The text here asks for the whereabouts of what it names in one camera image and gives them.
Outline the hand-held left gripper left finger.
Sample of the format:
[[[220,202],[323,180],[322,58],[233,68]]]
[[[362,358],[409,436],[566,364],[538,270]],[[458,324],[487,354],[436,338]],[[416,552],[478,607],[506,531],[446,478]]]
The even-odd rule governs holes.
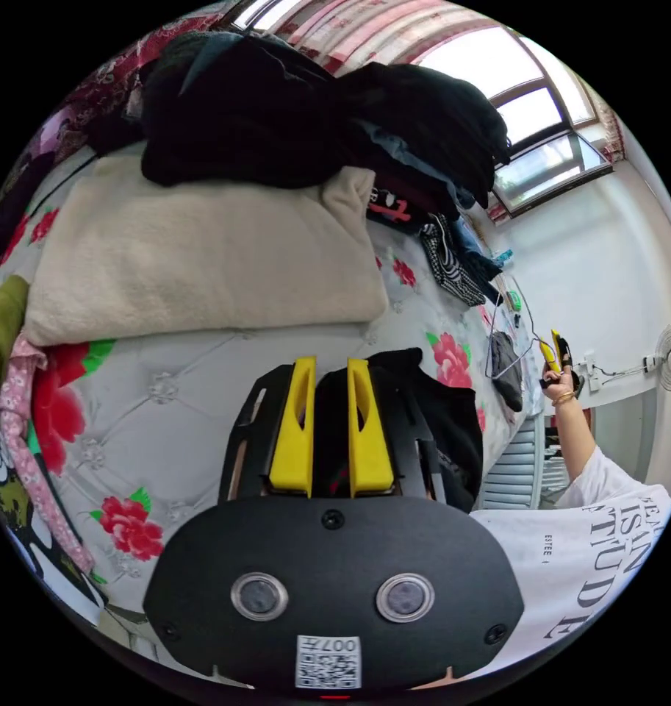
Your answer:
[[[278,493],[312,496],[315,447],[315,357],[299,357],[290,369],[268,475]]]

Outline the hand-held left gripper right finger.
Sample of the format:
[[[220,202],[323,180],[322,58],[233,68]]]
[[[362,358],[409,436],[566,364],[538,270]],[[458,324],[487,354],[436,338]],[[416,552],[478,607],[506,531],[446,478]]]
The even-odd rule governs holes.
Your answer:
[[[394,474],[366,360],[348,360],[347,390],[350,496],[389,493]]]

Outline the person's right hand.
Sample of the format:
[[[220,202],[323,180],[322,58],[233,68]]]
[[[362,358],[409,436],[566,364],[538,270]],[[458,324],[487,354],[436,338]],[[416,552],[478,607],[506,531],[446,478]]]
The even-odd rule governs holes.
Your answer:
[[[541,387],[553,406],[575,396],[573,370],[565,366],[561,371],[545,367],[542,373]]]

